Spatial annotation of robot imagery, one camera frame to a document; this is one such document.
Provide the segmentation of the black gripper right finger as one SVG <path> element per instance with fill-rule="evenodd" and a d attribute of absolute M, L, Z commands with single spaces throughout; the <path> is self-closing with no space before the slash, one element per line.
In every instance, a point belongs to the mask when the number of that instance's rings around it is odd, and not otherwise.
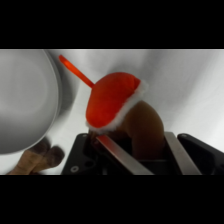
<path fill-rule="evenodd" d="M 224 175 L 224 153 L 186 134 L 165 132 L 167 153 L 181 175 Z"/>

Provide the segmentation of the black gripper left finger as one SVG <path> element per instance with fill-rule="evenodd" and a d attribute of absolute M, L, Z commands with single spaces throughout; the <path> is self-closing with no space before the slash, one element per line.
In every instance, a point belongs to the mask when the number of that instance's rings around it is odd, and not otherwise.
<path fill-rule="evenodd" d="M 90 140 L 79 134 L 61 172 L 62 175 L 153 175 L 108 136 Z"/>

